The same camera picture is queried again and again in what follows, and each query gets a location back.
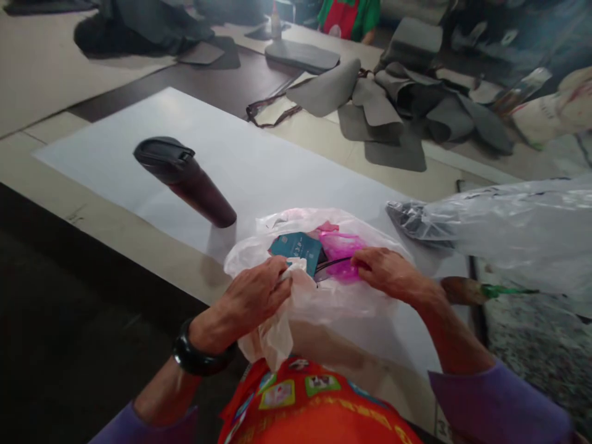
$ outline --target travel mug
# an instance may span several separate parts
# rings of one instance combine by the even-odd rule
[[[194,210],[219,228],[236,222],[236,212],[194,158],[195,152],[169,137],[146,139],[136,160]]]

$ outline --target plastic bottle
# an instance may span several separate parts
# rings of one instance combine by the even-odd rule
[[[500,117],[505,117],[510,111],[541,89],[552,76],[547,68],[535,69],[493,104],[493,112]]]
[[[278,5],[275,0],[273,2],[273,12],[271,13],[271,39],[282,39],[282,21],[279,18]]]
[[[195,152],[169,137],[146,139],[136,160],[195,211],[219,228],[236,222],[236,212],[196,162]]]

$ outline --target black lid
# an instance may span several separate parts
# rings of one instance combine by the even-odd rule
[[[179,183],[199,169],[194,155],[177,139],[163,136],[146,139],[134,150],[136,160],[167,185]]]

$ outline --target purple sleeve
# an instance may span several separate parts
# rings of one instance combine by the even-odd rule
[[[89,444],[183,444],[195,442],[197,408],[168,427],[151,427],[142,422],[130,402]]]
[[[568,442],[574,430],[565,410],[499,361],[473,376],[430,372],[432,390],[453,429],[484,443]]]

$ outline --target black bracelet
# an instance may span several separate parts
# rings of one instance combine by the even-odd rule
[[[221,355],[212,356],[193,347],[189,341],[189,325],[194,318],[181,326],[181,332],[173,342],[173,357],[187,373],[195,376],[211,376],[224,370],[234,358],[237,343],[233,342]]]

